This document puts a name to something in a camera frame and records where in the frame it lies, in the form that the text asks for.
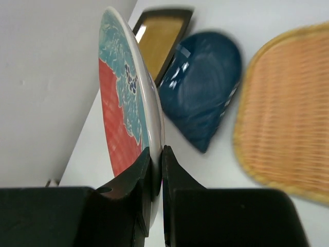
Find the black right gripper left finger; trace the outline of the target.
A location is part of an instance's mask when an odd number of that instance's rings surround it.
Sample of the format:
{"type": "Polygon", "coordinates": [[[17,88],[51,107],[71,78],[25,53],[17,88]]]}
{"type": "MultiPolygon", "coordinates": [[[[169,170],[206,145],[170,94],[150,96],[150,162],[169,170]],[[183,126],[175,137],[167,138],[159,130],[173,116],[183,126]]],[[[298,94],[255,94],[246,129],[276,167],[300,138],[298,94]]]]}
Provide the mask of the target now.
{"type": "Polygon", "coordinates": [[[143,246],[151,219],[144,149],[105,185],[1,189],[1,246],[143,246]]]}

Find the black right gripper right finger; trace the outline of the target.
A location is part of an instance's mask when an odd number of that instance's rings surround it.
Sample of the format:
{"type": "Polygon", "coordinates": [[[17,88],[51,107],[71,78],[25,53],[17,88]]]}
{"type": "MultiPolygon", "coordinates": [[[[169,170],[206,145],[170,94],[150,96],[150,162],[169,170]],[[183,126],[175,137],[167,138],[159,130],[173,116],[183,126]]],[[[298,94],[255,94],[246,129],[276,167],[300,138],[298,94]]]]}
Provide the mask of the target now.
{"type": "Polygon", "coordinates": [[[166,246],[308,246],[289,196],[276,189],[205,188],[162,153],[166,246]]]}

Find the red teal round plate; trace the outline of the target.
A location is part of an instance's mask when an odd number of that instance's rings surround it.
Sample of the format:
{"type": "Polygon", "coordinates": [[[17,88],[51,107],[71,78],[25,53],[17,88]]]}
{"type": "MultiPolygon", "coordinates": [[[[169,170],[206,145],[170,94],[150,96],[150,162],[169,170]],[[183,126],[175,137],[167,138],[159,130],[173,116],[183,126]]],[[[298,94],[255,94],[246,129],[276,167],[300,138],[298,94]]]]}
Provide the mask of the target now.
{"type": "Polygon", "coordinates": [[[159,207],[160,160],[165,142],[163,115],[155,83],[135,36],[114,8],[103,13],[99,31],[99,82],[106,142],[118,176],[148,148],[152,164],[151,220],[159,207]]]}

